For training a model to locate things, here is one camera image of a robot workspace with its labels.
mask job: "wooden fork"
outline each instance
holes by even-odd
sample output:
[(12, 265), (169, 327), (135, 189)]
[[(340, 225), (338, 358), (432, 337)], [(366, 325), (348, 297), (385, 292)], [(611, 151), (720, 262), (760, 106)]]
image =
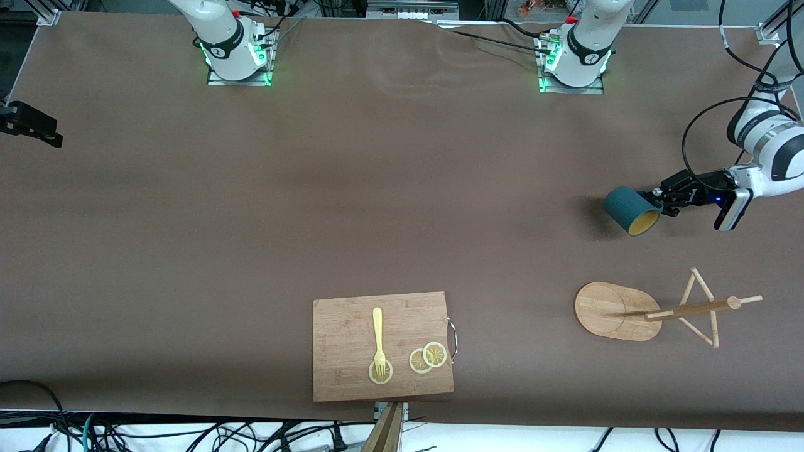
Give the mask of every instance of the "wooden fork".
[(379, 378), (385, 378), (388, 366), (385, 365), (385, 354), (383, 353), (383, 310), (376, 307), (373, 315), (374, 339), (377, 341), (377, 352), (374, 354), (374, 373)]

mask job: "brown table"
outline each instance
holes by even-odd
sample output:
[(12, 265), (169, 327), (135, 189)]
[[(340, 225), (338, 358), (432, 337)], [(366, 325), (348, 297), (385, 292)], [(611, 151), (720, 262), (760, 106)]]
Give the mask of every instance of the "brown table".
[[(192, 36), (157, 15), (39, 30), (14, 98), (64, 148), (0, 137), (0, 378), (68, 409), (365, 419), (312, 401), (312, 301), (444, 290), (455, 393), (411, 416), (804, 427), (804, 193), (729, 233), (716, 208), (636, 238), (601, 211), (680, 169), (690, 118), (749, 90), (715, 28), (626, 28), (599, 97), (539, 93), (532, 54), (413, 21), (308, 20), (274, 86), (207, 87)], [(696, 126), (695, 168), (734, 159), (735, 109)], [(721, 316), (720, 350), (681, 323), (631, 343), (573, 317), (590, 281), (675, 304), (693, 265), (716, 295), (767, 300)], [(49, 407), (31, 394), (0, 405)]]

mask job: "lemon slice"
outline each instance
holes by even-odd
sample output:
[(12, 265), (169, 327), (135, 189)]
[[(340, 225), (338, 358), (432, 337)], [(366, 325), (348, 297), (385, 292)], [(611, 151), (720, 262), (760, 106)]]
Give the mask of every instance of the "lemon slice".
[(421, 354), (431, 368), (439, 368), (447, 362), (447, 349), (438, 342), (425, 345)]
[(385, 360), (385, 365), (388, 368), (388, 373), (385, 376), (379, 376), (374, 372), (374, 361), (368, 364), (368, 378), (376, 384), (386, 384), (391, 380), (394, 375), (394, 367), (391, 366), (391, 361)]
[(424, 356), (421, 354), (421, 351), (424, 350), (423, 348), (417, 348), (414, 351), (411, 351), (410, 358), (408, 358), (408, 364), (410, 364), (410, 368), (413, 369), (415, 373), (427, 373), (430, 372), (430, 364), (425, 362)]

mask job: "teal cable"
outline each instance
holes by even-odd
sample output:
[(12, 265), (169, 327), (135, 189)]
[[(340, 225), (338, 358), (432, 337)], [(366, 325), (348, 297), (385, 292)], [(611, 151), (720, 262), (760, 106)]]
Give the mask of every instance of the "teal cable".
[(81, 433), (81, 445), (84, 446), (84, 452), (89, 452), (89, 426), (92, 424), (92, 417), (95, 413), (87, 416), (87, 421), (84, 423), (84, 431)]

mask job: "fork handle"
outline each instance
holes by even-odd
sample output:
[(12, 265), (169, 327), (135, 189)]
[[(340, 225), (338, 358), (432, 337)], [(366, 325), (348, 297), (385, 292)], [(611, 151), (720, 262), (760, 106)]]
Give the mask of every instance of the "fork handle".
[(383, 350), (383, 310), (374, 308), (374, 339), (377, 341), (377, 351)]

